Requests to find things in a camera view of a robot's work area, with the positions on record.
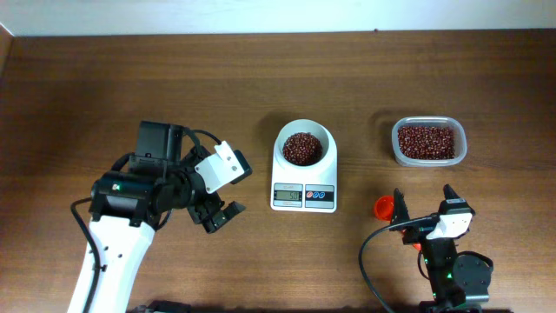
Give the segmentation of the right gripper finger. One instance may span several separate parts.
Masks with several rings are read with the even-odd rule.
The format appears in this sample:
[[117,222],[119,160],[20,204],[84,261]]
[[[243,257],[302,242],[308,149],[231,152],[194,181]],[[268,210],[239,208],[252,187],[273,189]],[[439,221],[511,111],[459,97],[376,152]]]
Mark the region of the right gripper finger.
[[440,215],[466,213],[470,213],[472,216],[475,215],[475,210],[467,203],[467,201],[463,197],[458,196],[449,184],[446,184],[443,187],[443,193],[445,199],[440,203],[438,211]]
[[394,210],[390,220],[391,230],[402,230],[410,221],[403,193],[396,188],[393,195]]

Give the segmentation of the orange measuring scoop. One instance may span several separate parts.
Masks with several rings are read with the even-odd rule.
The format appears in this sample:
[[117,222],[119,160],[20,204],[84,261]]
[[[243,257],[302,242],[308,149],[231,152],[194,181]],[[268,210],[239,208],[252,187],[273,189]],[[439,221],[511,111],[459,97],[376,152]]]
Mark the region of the orange measuring scoop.
[[394,215],[394,197],[381,196],[374,203],[374,215],[377,219],[390,223]]

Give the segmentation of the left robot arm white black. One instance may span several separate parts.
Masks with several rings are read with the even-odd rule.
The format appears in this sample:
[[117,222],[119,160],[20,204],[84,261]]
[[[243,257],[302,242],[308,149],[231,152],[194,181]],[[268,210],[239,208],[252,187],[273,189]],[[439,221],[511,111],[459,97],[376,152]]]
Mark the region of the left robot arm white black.
[[218,141],[213,152],[201,145],[200,130],[141,122],[136,149],[96,180],[90,220],[70,206],[86,241],[83,266],[69,304],[71,312],[124,312],[142,260],[174,210],[186,210],[209,233],[244,211],[217,191],[253,172],[239,150]]

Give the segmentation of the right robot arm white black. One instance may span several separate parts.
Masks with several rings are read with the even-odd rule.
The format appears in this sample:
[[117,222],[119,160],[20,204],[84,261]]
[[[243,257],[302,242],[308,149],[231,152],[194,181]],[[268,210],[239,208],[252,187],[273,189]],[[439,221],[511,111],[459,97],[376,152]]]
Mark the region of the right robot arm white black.
[[477,252],[457,251],[456,240],[469,231],[475,210],[450,185],[443,193],[436,212],[412,219],[403,194],[395,190],[390,224],[405,245],[419,249],[418,268],[427,273],[434,298],[421,302],[420,312],[481,312],[489,301],[493,261]]

